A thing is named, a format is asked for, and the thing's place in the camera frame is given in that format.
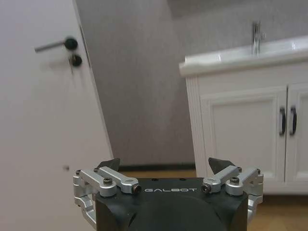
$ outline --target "bolt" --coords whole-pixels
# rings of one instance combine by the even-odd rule
[[[205,193],[205,194],[208,194],[211,192],[212,188],[209,184],[204,184],[201,186],[201,189],[202,191]]]
[[[131,192],[133,193],[133,195],[140,193],[141,192],[141,186],[138,185],[138,184],[135,184],[133,186],[133,188],[131,189]]]
[[[112,185],[112,179],[110,177],[106,177],[103,180],[104,185]]]
[[[233,183],[233,184],[239,184],[240,179],[238,177],[231,177],[230,182]]]

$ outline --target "metal linkage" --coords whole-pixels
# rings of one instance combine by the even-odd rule
[[[109,167],[99,168],[98,174],[115,181],[123,193],[138,194],[141,191],[141,186],[136,178],[124,176]]]
[[[109,197],[116,194],[116,183],[103,178],[92,170],[79,170],[73,178],[75,204],[81,207],[83,217],[96,229],[96,216],[92,200],[88,197],[99,193]]]
[[[218,193],[221,186],[230,178],[239,175],[239,169],[236,166],[228,166],[212,177],[204,178],[202,190],[205,193]]]
[[[244,192],[248,194],[248,222],[256,214],[257,205],[263,202],[263,180],[264,175],[260,169],[249,168],[226,182],[226,192],[229,195],[240,196]]]

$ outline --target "gray wall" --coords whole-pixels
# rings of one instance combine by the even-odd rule
[[[308,34],[307,0],[77,0],[111,146],[123,164],[193,162],[185,55]]]

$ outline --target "wooden floor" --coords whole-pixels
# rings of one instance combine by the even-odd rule
[[[193,170],[136,171],[123,174],[137,178],[196,177]],[[308,196],[264,196],[248,231],[308,231]]]

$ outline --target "black cabinet handle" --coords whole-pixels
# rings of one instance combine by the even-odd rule
[[[296,132],[296,126],[297,126],[297,114],[296,114],[295,106],[291,107],[291,115],[293,115],[293,119],[292,119],[292,126],[290,129],[290,136],[294,136]]]
[[[285,133],[285,108],[280,108],[280,115],[281,115],[281,127],[279,127],[279,135],[283,136]]]

